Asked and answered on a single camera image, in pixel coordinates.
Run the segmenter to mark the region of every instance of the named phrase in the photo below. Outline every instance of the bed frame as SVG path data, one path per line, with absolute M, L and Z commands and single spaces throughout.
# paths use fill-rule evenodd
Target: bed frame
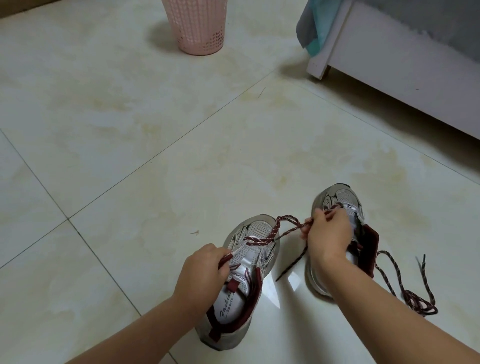
M 480 64 L 369 5 L 343 0 L 307 72 L 330 66 L 480 139 Z

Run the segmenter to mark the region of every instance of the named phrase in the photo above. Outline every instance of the teal cloth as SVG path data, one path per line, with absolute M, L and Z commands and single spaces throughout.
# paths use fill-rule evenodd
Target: teal cloth
M 305 47 L 311 57 L 323 48 L 341 2 L 342 0 L 309 0 L 317 30 L 317 38 Z

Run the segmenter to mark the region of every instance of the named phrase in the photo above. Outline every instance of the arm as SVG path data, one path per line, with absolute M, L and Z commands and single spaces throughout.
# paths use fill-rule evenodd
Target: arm
M 345 258 L 351 240 L 347 213 L 327 222 L 316 211 L 308 235 L 314 268 L 377 363 L 479 363 L 480 354 L 384 290 Z
M 169 299 L 69 364 L 158 364 L 215 302 L 230 271 L 218 262 L 229 253 L 208 244 L 189 256 Z

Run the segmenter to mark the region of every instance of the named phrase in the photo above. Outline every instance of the hand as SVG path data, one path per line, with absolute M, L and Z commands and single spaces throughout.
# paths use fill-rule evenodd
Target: hand
M 218 269 L 220 259 L 230 254 L 227 248 L 207 244 L 189 256 L 180 272 L 172 298 L 185 307 L 196 322 L 215 302 L 230 272 L 228 262 Z
M 347 212 L 337 207 L 325 215 L 316 208 L 313 218 L 309 219 L 313 219 L 313 225 L 302 228 L 301 237 L 308 239 L 308 251 L 315 270 L 321 272 L 325 264 L 332 260 L 345 260 L 345 252 L 352 240 Z

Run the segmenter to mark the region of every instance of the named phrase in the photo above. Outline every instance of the insole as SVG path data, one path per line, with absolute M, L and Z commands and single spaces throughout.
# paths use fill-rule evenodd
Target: insole
M 227 284 L 224 284 L 213 304 L 217 321 L 220 324 L 235 321 L 242 313 L 245 302 L 246 297 L 240 290 L 233 293 L 227 289 Z

